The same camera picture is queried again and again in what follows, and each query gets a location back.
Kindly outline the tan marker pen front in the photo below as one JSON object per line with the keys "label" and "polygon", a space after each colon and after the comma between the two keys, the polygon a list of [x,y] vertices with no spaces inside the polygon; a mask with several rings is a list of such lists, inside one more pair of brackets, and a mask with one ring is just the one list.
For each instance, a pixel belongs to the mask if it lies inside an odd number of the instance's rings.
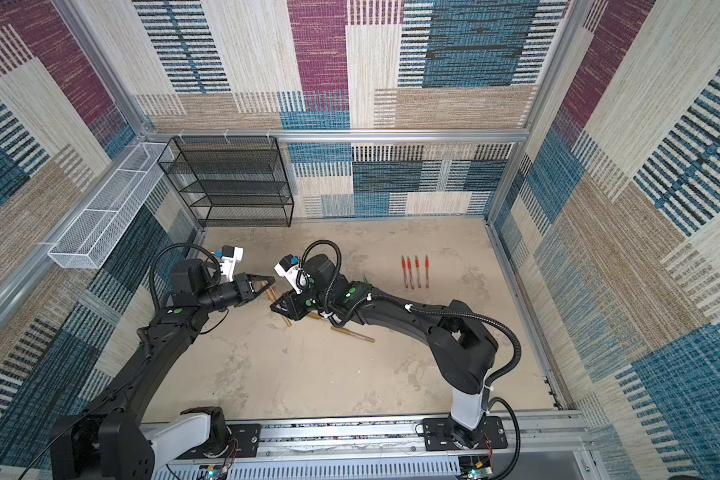
{"label": "tan marker pen front", "polygon": [[375,339],[373,337],[363,335],[363,334],[351,331],[346,328],[340,328],[340,327],[335,327],[335,326],[331,326],[330,328],[334,332],[337,332],[337,333],[340,333],[340,334],[343,334],[343,335],[346,335],[346,336],[349,336],[349,337],[352,337],[352,338],[355,338],[355,339],[358,339],[361,341],[375,343]]}

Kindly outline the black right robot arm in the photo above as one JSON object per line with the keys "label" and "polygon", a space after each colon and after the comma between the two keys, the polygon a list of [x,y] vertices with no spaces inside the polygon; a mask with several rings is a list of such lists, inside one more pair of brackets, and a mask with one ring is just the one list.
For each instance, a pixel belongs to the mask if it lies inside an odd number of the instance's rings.
{"label": "black right robot arm", "polygon": [[286,255],[274,270],[291,286],[271,305],[275,313],[293,321],[315,313],[336,328],[350,322],[384,327],[427,345],[452,388],[451,441],[462,448],[482,441],[498,342],[466,304],[454,300],[447,306],[426,305],[349,281],[324,254],[305,263]]}

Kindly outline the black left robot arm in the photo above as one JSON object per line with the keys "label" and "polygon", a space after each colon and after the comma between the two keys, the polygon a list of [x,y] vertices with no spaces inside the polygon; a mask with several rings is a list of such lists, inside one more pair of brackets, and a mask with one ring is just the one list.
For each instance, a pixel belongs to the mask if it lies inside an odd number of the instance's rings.
{"label": "black left robot arm", "polygon": [[171,269],[170,303],[137,331],[139,346],[110,384],[78,415],[59,417],[51,431],[55,479],[149,479],[195,451],[226,457],[234,445],[219,407],[190,408],[156,430],[141,423],[167,374],[205,331],[211,313],[257,299],[272,276],[239,273],[224,281],[207,262],[189,259]]}

